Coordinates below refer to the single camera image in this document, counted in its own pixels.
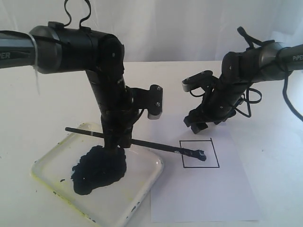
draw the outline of white table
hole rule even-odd
[[[181,81],[202,70],[212,70],[219,76],[221,62],[130,62],[125,63],[125,80],[130,87],[148,89],[150,84],[161,85],[164,88],[162,116],[179,114],[183,117],[201,99],[183,92]],[[0,70],[0,226],[93,226],[34,180],[30,168],[66,136],[66,126],[99,122],[94,95],[84,72],[40,75],[39,81],[40,96],[32,67]],[[227,122],[264,220],[151,223],[148,195],[128,227],[303,225],[303,123],[284,103],[282,81],[253,87],[262,91],[263,100],[252,106],[252,117],[247,119],[237,114]],[[290,77],[288,94],[303,113],[303,75],[300,72]],[[241,109],[246,110],[246,106],[242,105]],[[147,121],[144,114],[134,127],[134,138],[152,140],[149,129],[144,127]]]

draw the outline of white paper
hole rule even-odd
[[[199,222],[260,219],[259,206],[226,125],[212,126],[194,135],[184,127],[182,131],[185,133],[180,134],[179,123],[165,127],[165,122],[168,121],[162,119],[160,125],[170,129],[170,145],[179,147],[181,143],[184,148],[202,149],[207,160],[202,162],[183,157],[185,166],[196,167],[184,168],[181,155],[156,151],[163,158],[165,167],[151,190],[151,220]]]

